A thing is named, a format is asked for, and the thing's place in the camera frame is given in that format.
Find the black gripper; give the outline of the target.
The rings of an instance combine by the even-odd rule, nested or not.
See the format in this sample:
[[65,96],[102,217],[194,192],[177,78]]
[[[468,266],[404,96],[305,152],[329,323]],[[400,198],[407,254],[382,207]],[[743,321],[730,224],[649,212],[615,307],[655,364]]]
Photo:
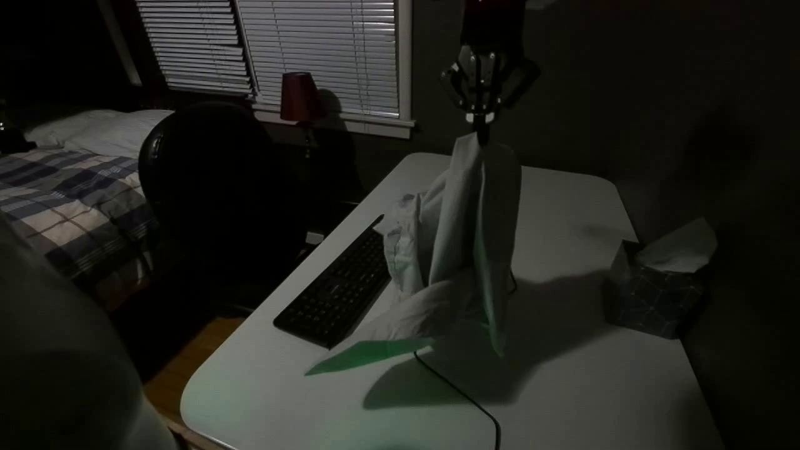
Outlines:
[[490,142],[499,107],[513,107],[540,78],[523,53],[525,0],[465,0],[454,59],[443,69],[477,142]]

